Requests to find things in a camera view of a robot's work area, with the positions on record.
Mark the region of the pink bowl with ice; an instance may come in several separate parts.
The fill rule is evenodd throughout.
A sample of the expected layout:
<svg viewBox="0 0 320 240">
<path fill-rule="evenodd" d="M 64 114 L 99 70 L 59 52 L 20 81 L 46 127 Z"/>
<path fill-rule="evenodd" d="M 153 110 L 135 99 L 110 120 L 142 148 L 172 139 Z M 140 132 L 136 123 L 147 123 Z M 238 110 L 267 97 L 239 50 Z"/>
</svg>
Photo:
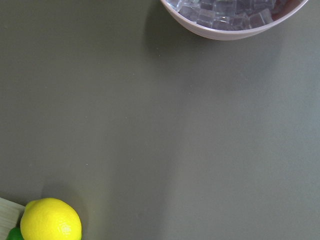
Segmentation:
<svg viewBox="0 0 320 240">
<path fill-rule="evenodd" d="M 218 41 L 234 41 L 234 40 L 241 40 L 245 38 L 249 38 L 255 35 L 258 35 L 262 32 L 265 32 L 278 24 L 284 22 L 291 16 L 293 16 L 296 12 L 298 12 L 307 2 L 308 0 L 289 0 L 284 8 L 283 12 L 280 12 L 278 15 L 275 16 L 275 21 L 269 23 L 267 25 L 247 29 L 247 30 L 238 30 L 238 31 L 228 31 L 228 30 L 217 30 L 213 28 L 208 28 L 202 25 L 198 25 L 182 15 L 176 12 L 166 0 L 161 0 L 161 4 L 164 8 L 168 11 L 168 13 L 185 29 L 188 31 L 201 36 L 203 38 L 211 39 L 211 40 L 218 40 Z"/>
</svg>

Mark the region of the yellow lemon near bowl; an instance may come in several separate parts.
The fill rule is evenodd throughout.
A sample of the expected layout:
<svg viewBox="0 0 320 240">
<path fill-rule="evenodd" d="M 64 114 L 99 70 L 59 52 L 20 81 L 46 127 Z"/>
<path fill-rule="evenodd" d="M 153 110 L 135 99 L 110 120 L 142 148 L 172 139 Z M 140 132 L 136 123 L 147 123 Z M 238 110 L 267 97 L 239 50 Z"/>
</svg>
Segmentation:
<svg viewBox="0 0 320 240">
<path fill-rule="evenodd" d="M 57 198 L 29 202 L 24 209 L 20 231 L 25 240 L 80 240 L 82 224 L 78 213 Z"/>
</svg>

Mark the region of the wooden cutting board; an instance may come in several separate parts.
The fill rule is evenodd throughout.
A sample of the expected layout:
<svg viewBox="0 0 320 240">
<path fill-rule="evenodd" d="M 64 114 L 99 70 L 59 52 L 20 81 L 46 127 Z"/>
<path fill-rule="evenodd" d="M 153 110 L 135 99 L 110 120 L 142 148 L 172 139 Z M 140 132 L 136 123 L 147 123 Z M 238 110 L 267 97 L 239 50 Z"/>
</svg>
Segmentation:
<svg viewBox="0 0 320 240">
<path fill-rule="evenodd" d="M 25 207 L 13 201 L 0 198 L 0 239 L 5 240 L 11 229 L 20 225 Z"/>
</svg>

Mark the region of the green lime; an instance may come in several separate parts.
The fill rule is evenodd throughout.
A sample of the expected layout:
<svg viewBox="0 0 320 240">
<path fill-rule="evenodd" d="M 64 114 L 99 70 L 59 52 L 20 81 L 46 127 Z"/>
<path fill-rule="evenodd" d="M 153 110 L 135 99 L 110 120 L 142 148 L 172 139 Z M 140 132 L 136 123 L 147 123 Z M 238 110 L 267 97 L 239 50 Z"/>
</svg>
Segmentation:
<svg viewBox="0 0 320 240">
<path fill-rule="evenodd" d="M 7 237 L 6 240 L 24 240 L 22 233 L 21 233 L 21 229 L 19 227 L 14 227 L 12 228 Z"/>
</svg>

